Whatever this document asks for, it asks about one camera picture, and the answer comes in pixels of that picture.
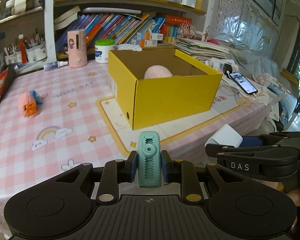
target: pink checkered tablecloth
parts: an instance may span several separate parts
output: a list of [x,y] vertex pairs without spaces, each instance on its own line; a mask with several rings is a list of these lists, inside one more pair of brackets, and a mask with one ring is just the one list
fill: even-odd
[[[44,96],[43,105],[39,115],[24,118],[17,98],[30,90]],[[111,95],[107,65],[94,61],[83,68],[38,71],[14,81],[0,104],[0,232],[10,234],[3,209],[14,194],[79,163],[98,167],[125,159],[96,107],[98,99]],[[253,102],[164,148],[173,159],[199,163],[204,143],[223,124],[244,135],[257,129],[269,111]]]

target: pink humidifier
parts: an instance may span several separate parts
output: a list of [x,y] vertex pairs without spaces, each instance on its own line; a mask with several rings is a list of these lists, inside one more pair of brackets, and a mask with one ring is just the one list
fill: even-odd
[[69,66],[72,68],[87,65],[86,31],[84,29],[68,32]]

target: medicine box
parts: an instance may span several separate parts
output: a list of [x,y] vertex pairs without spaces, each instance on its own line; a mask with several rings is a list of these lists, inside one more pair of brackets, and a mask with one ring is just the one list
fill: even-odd
[[[144,79],[162,65],[168,78]],[[208,111],[222,74],[177,49],[109,52],[109,83],[133,130]]]
[[140,47],[156,47],[158,41],[147,41],[147,40],[131,40],[132,45],[139,45]]
[[162,33],[137,33],[137,40],[162,41]]

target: green lid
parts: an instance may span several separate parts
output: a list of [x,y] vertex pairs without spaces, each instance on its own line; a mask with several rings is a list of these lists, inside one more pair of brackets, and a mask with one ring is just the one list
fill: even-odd
[[115,40],[112,39],[102,39],[102,40],[97,40],[95,43],[97,46],[110,46],[115,44]]

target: teal gripper part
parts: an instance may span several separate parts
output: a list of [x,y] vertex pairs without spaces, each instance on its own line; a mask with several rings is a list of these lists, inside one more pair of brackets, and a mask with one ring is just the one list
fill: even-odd
[[161,187],[160,138],[157,132],[140,133],[138,152],[138,186]]

